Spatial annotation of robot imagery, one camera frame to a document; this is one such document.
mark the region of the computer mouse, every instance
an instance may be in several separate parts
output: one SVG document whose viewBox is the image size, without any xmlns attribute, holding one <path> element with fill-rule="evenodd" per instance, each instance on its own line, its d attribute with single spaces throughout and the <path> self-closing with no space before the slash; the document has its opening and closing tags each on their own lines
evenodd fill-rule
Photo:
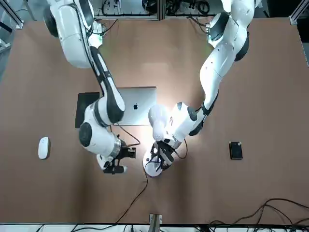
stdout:
<svg viewBox="0 0 309 232">
<path fill-rule="evenodd" d="M 39 158 L 44 160 L 49 157 L 49 150 L 50 150 L 50 141 L 48 137 L 44 137 L 40 139 L 39 142 Z"/>
</svg>

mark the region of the robotic arm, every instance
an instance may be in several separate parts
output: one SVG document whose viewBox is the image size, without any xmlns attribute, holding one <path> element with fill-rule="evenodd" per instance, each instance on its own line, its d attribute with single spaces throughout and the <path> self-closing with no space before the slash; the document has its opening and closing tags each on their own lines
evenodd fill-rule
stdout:
<svg viewBox="0 0 309 232">
<path fill-rule="evenodd" d="M 125 157 L 135 158 L 136 149 L 128 147 L 107 130 L 122 119 L 125 103 L 102 55 L 89 44 L 94 23 L 92 5 L 89 0 L 49 0 L 49 4 L 44 11 L 47 28 L 59 38 L 69 63 L 78 68 L 92 68 L 103 94 L 85 110 L 84 122 L 79 129 L 80 143 L 97 154 L 104 173 L 124 173 L 126 167 L 120 166 L 119 162 Z"/>
<path fill-rule="evenodd" d="M 261 0 L 222 0 L 224 10 L 206 25 L 209 43 L 214 47 L 200 70 L 205 99 L 195 110 L 183 102 L 177 103 L 170 117 L 163 106 L 149 111 L 155 143 L 144 155 L 143 166 L 150 176 L 157 176 L 174 161 L 172 153 L 187 135 L 194 136 L 203 128 L 219 94 L 219 84 L 234 61 L 241 60 L 249 49 L 247 28 Z"/>
</svg>

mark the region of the laptop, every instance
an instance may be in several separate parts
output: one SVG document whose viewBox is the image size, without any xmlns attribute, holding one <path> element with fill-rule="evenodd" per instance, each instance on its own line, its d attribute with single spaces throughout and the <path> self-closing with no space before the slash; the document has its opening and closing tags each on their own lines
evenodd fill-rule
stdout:
<svg viewBox="0 0 309 232">
<path fill-rule="evenodd" d="M 118 88 L 118 91 L 126 105 L 119 125 L 150 125 L 148 111 L 156 105 L 156 87 Z"/>
</svg>

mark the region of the brown table surface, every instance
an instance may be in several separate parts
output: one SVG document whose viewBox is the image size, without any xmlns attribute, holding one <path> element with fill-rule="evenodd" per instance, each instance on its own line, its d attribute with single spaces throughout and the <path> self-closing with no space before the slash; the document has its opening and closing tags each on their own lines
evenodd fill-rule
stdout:
<svg viewBox="0 0 309 232">
<path fill-rule="evenodd" d="M 221 83 L 201 133 L 187 138 L 187 159 L 149 178 L 122 223 L 148 223 L 149 213 L 162 214 L 164 223 L 232 223 L 271 197 L 309 205 L 309 70 L 297 28 L 288 19 L 255 19 L 249 31 L 248 54 Z M 199 69 L 209 48 L 189 20 L 119 21 L 101 51 L 118 87 L 156 86 L 158 103 L 168 108 L 202 103 Z M 99 91 L 92 71 L 67 63 L 44 23 L 16 32 L 0 85 L 0 222 L 113 223 L 144 187 L 150 126 L 126 127 L 141 140 L 137 158 L 122 161 L 126 174 L 103 174 L 80 146 L 77 95 L 91 91 Z M 51 154 L 40 160 L 44 136 Z M 243 160 L 230 160 L 229 141 L 242 142 Z M 272 205 L 293 221 L 309 214 Z M 262 223 L 283 224 L 271 209 Z"/>
</svg>

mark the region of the black cable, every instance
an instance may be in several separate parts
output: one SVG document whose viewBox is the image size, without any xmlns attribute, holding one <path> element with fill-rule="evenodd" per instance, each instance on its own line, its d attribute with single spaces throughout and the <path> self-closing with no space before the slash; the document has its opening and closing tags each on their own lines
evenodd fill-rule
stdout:
<svg viewBox="0 0 309 232">
<path fill-rule="evenodd" d="M 264 204 L 267 204 L 268 202 L 271 202 L 271 201 L 285 201 L 285 202 L 290 202 L 290 203 L 293 203 L 293 204 L 296 204 L 297 206 L 299 207 L 303 207 L 305 209 L 309 209 L 308 206 L 305 206 L 303 204 L 300 204 L 300 203 L 297 203 L 297 202 L 294 202 L 292 200 L 289 200 L 289 199 L 285 199 L 285 198 L 270 198 L 268 199 Z"/>
<path fill-rule="evenodd" d="M 201 31 L 202 31 L 203 33 L 207 34 L 207 32 L 206 32 L 205 30 L 203 30 L 203 28 L 202 28 L 202 26 L 201 26 L 200 24 L 199 24 L 198 26 L 199 26 L 199 28 L 201 29 Z"/>
<path fill-rule="evenodd" d="M 35 232 L 39 232 L 45 224 L 42 224 Z"/>
<path fill-rule="evenodd" d="M 198 20 L 196 20 L 196 19 L 193 18 L 192 16 L 189 16 L 189 17 L 187 17 L 187 18 L 193 20 L 196 24 L 198 24 L 198 25 L 200 25 L 200 26 L 203 26 L 203 27 L 205 26 L 205 24 L 200 23 Z"/>
<path fill-rule="evenodd" d="M 121 215 L 121 217 L 113 224 L 113 225 L 110 225 L 108 227 L 105 227 L 105 228 L 95 228 L 95 227 L 84 227 L 84 228 L 80 228 L 80 229 L 77 229 L 77 230 L 74 230 L 72 232 L 77 232 L 77 231 L 81 231 L 81 230 L 86 230 L 86 229 L 93 229 L 93 230 L 97 230 L 97 231 L 102 231 L 102 230 L 105 230 L 105 229 L 108 229 L 110 227 L 113 227 L 113 226 L 116 226 L 117 223 L 127 214 L 127 212 L 129 211 L 129 209 L 131 208 L 131 206 L 134 204 L 134 202 L 139 198 L 139 196 L 146 190 L 147 186 L 148 186 L 148 177 L 147 177 L 147 174 L 146 174 L 146 167 L 149 163 L 156 163 L 155 161 L 152 161 L 152 159 L 146 163 L 145 165 L 145 168 L 143 168 L 144 170 L 144 174 L 145 174 L 145 177 L 146 177 L 146 185 L 145 187 L 139 192 L 139 194 L 133 199 L 133 201 L 131 202 L 130 206 L 128 207 L 128 209 L 126 209 L 126 211 Z"/>
<path fill-rule="evenodd" d="M 78 224 L 76 224 L 76 225 L 74 226 L 74 228 L 71 230 L 71 232 L 73 232 L 73 231 L 76 229 L 76 227 L 78 227 Z"/>
<path fill-rule="evenodd" d="M 114 24 L 115 24 L 117 21 L 118 21 L 118 19 L 116 19 L 116 20 L 113 22 L 113 24 L 112 24 L 109 28 L 107 28 L 107 30 L 105 30 L 105 31 L 103 31 L 103 32 L 101 32 L 101 33 L 92 32 L 92 31 L 88 30 L 88 28 L 87 28 L 85 25 L 84 25 L 84 27 L 85 27 L 86 30 L 87 30 L 88 32 L 90 32 L 91 34 L 95 34 L 95 35 L 104 35 L 106 32 L 108 32 L 108 31 L 114 26 Z"/>
<path fill-rule="evenodd" d="M 187 141 L 184 139 L 184 143 L 185 143 L 185 147 L 186 147 L 186 152 L 185 152 L 185 156 L 184 157 L 181 157 L 178 152 L 176 150 L 174 150 L 176 156 L 178 156 L 180 159 L 184 160 L 187 155 L 188 155 L 188 144 L 187 144 Z"/>
<path fill-rule="evenodd" d="M 299 223 L 304 222 L 304 221 L 309 221 L 309 217 L 299 220 L 298 222 L 294 223 L 294 225 L 298 225 Z"/>
<path fill-rule="evenodd" d="M 263 215 L 263 211 L 264 211 L 265 207 L 272 208 L 273 210 L 275 210 L 275 211 L 281 213 L 283 216 L 285 216 L 285 218 L 287 218 L 287 219 L 290 221 L 291 225 L 293 225 L 291 219 L 290 219 L 288 216 L 286 216 L 282 211 L 280 211 L 280 210 L 277 209 L 276 207 L 273 207 L 272 205 L 269 205 L 269 204 L 264 204 L 264 208 L 263 208 L 262 213 L 261 213 L 261 215 L 260 215 L 260 218 L 258 219 L 258 221 L 257 221 L 256 224 L 259 224 L 259 223 L 260 223 L 260 221 L 261 221 L 261 219 L 262 219 L 262 215 Z"/>
<path fill-rule="evenodd" d="M 234 223 L 232 223 L 232 224 L 225 224 L 225 225 L 222 225 L 222 226 L 220 226 L 220 227 L 230 227 L 230 226 L 233 226 L 233 225 L 237 224 L 238 222 L 240 222 L 240 221 L 242 221 L 242 220 L 244 220 L 244 219 L 252 218 L 252 217 L 254 217 L 260 210 L 262 210 L 262 213 L 263 213 L 265 206 L 270 207 L 270 208 L 272 208 L 272 209 L 275 209 L 276 211 L 278 211 L 278 212 L 280 212 L 282 215 L 284 215 L 286 218 L 288 218 L 282 211 L 280 211 L 280 210 L 278 210 L 277 208 L 275 208 L 275 207 L 273 207 L 273 206 L 267 204 L 268 202 L 271 202 L 271 201 L 286 201 L 286 202 L 289 202 L 289 203 L 293 203 L 293 204 L 295 204 L 295 205 L 297 205 L 297 206 L 299 206 L 299 207 L 302 207 L 302 208 L 305 208 L 305 209 L 309 209 L 308 206 L 305 206 L 305 205 L 303 205 L 303 204 L 300 204 L 300 203 L 297 203 L 297 202 L 294 202 L 294 201 L 292 201 L 292 200 L 288 200 L 288 199 L 285 199 L 285 198 L 270 198 L 270 199 L 268 199 L 263 205 L 261 205 L 253 214 L 248 215 L 248 216 L 245 216 L 245 217 L 241 217 L 241 218 L 237 219 L 237 220 L 236 220 Z"/>
<path fill-rule="evenodd" d="M 201 5 L 205 5 L 206 7 L 207 7 L 207 10 L 203 10 L 202 9 L 202 6 Z M 209 6 L 209 3 L 206 1 L 206 0 L 202 0 L 202 1 L 198 1 L 197 2 L 197 9 L 198 9 L 198 11 L 200 11 L 204 16 L 208 16 L 208 13 L 209 13 L 209 11 L 210 11 L 210 6 Z"/>
<path fill-rule="evenodd" d="M 77 232 L 77 231 L 82 231 L 82 230 L 95 230 L 95 231 L 103 231 L 103 230 L 106 230 L 110 227 L 113 227 L 113 226 L 116 226 L 116 223 L 113 224 L 113 225 L 110 225 L 110 226 L 107 226 L 107 227 L 104 227 L 104 228 L 96 228 L 96 227 L 83 227 L 83 228 L 79 228 L 77 230 L 74 230 L 72 232 Z"/>
<path fill-rule="evenodd" d="M 138 145 L 140 145 L 140 141 L 138 140 L 138 138 L 136 138 L 134 135 L 132 135 L 131 133 L 129 133 L 128 131 L 126 131 L 122 126 L 119 125 L 119 123 L 117 123 L 117 126 L 119 126 L 125 133 L 127 133 L 128 135 L 130 135 L 133 139 L 135 139 L 135 140 L 138 142 L 137 144 L 129 144 L 129 145 L 127 145 L 127 147 L 138 146 Z"/>
</svg>

